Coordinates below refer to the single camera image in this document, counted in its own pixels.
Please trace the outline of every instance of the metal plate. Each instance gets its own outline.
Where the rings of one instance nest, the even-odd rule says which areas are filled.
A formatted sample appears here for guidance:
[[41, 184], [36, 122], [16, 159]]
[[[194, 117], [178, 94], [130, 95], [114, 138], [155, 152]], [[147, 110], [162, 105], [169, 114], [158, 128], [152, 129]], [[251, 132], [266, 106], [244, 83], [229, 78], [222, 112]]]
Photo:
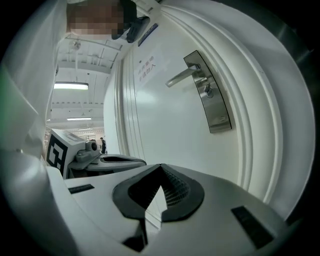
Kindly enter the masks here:
[[[204, 59], [196, 50], [185, 57], [184, 61], [188, 68], [194, 65], [200, 65], [201, 67], [199, 71], [195, 71], [192, 74], [192, 77], [202, 101], [210, 133], [213, 134], [216, 132], [230, 130], [232, 127], [224, 99], [221, 95], [217, 82]], [[213, 96], [208, 95], [208, 93], [205, 92], [205, 87], [208, 84], [210, 85]]]

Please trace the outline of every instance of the white wall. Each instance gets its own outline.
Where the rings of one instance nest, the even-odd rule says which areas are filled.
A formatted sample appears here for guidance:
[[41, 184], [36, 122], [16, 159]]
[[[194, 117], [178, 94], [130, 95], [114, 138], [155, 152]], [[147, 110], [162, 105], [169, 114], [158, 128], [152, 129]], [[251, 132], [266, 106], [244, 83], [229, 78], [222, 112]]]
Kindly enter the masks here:
[[104, 140], [108, 154], [120, 154], [115, 116], [116, 69], [117, 65], [114, 65], [111, 76], [107, 82], [103, 102]]

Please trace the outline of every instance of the door molding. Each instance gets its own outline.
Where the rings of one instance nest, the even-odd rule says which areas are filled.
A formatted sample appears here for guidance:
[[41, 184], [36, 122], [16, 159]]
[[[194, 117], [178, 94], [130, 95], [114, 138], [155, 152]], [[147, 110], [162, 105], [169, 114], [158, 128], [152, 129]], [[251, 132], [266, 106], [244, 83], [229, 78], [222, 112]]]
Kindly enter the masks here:
[[124, 117], [122, 132], [126, 134], [127, 138], [127, 155], [146, 160], [136, 105], [133, 61], [133, 48], [131, 48], [123, 59], [122, 65], [121, 93]]
[[220, 25], [180, 7], [164, 5], [161, 11], [195, 41], [225, 91], [238, 136], [237, 184], [268, 203], [280, 173], [283, 130], [267, 76], [248, 49]]
[[121, 155], [129, 156], [128, 141], [126, 135], [124, 110], [123, 110], [123, 76], [124, 61], [120, 60], [115, 65], [115, 83], [114, 83], [114, 116], [115, 126], [118, 138], [119, 150]]

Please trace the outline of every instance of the ceiling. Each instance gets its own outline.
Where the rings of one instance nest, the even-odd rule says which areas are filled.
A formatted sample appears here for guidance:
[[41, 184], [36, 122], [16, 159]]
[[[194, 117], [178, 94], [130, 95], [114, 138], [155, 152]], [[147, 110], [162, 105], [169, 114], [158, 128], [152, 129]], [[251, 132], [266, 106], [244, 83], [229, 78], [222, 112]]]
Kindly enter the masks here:
[[[138, 17], [149, 16], [152, 10], [155, 11], [159, 7], [155, 0], [133, 1], [137, 4]], [[74, 50], [73, 45], [77, 40], [80, 42], [80, 48]], [[99, 38], [92, 35], [66, 37], [58, 51], [56, 82], [88, 83], [88, 90], [54, 89], [47, 128], [72, 132], [81, 128], [102, 131], [108, 78], [115, 62], [121, 60], [131, 46], [124, 37], [112, 40], [110, 35]], [[67, 118], [81, 117], [91, 120], [67, 121]]]

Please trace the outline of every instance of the white robot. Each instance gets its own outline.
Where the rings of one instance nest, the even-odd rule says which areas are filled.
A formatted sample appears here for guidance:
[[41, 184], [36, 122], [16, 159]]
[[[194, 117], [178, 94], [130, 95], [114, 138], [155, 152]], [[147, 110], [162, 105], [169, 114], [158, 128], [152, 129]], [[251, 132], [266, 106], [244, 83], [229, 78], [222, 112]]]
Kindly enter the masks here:
[[142, 159], [101, 154], [95, 141], [84, 141], [71, 132], [52, 129], [46, 150], [46, 162], [60, 170], [63, 179], [122, 172], [145, 166]]
[[[232, 182], [179, 166], [64, 179], [68, 168], [86, 168], [99, 153], [93, 141], [60, 132], [60, 140], [59, 131], [52, 132], [48, 147], [48, 161], [60, 168], [22, 152], [0, 152], [1, 169], [10, 170], [0, 172], [3, 195], [51, 255], [272, 255], [295, 228]], [[145, 212], [160, 186], [167, 210], [149, 242]]]

